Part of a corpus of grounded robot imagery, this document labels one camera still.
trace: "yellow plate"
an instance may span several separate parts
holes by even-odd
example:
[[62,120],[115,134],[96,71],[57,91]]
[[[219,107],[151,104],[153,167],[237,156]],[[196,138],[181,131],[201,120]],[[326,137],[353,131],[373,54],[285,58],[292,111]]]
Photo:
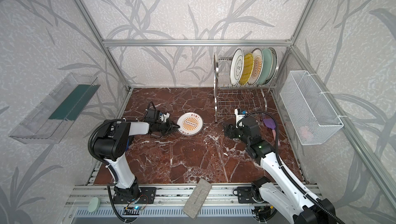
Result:
[[244,57],[244,69],[242,71],[242,76],[239,79],[239,84],[245,85],[248,82],[251,73],[253,72],[253,67],[254,67],[254,58],[252,53],[246,54]]

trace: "leaf pattern wallpaper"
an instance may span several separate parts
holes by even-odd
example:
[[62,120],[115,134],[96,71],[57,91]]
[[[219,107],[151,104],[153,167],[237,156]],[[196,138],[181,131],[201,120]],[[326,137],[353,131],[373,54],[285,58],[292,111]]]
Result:
[[[84,0],[105,39],[289,39],[306,2]],[[213,53],[231,57],[235,49],[114,47],[111,52],[130,85],[171,87],[211,86]]]
[[[72,0],[0,0],[0,223],[54,223],[93,160],[87,136],[126,96]],[[98,91],[59,144],[8,134],[70,72],[95,75]]]
[[[297,47],[396,179],[396,0],[318,0]],[[278,77],[301,70],[291,57]],[[304,174],[350,223],[396,223],[396,214],[344,133],[301,146],[276,92]]]

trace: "green plate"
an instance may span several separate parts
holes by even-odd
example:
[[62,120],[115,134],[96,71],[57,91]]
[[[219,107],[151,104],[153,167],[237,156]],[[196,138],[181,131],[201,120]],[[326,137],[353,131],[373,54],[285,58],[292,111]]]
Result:
[[263,49],[263,68],[261,70],[259,79],[256,84],[261,85],[265,83],[268,78],[272,67],[272,52],[269,48]]

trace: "spatula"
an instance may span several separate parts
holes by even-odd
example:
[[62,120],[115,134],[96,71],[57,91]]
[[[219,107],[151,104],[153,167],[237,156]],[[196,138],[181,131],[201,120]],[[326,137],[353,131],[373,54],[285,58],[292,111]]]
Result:
[[272,129],[272,134],[273,134],[274,140],[275,140],[275,136],[276,136],[275,128],[276,128],[276,126],[275,126],[274,120],[272,120],[272,118],[263,118],[263,123],[265,124],[265,126],[267,128]]

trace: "dish rack frame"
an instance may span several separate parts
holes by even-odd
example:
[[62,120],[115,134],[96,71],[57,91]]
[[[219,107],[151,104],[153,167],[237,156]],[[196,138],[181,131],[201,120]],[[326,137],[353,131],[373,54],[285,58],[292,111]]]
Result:
[[[229,117],[234,116],[233,110],[236,108],[245,108],[248,111],[253,111],[256,108],[255,98],[258,98],[258,92],[264,99],[265,111],[267,111],[267,100],[266,96],[271,89],[276,88],[275,84],[272,84],[273,77],[266,85],[232,85],[230,81],[229,66],[231,65],[232,58],[218,58],[217,54],[213,55],[213,94],[215,100],[215,122],[217,123],[218,117]],[[275,73],[278,72],[278,64],[276,65]],[[229,95],[232,97],[239,98],[233,100],[229,99]]]

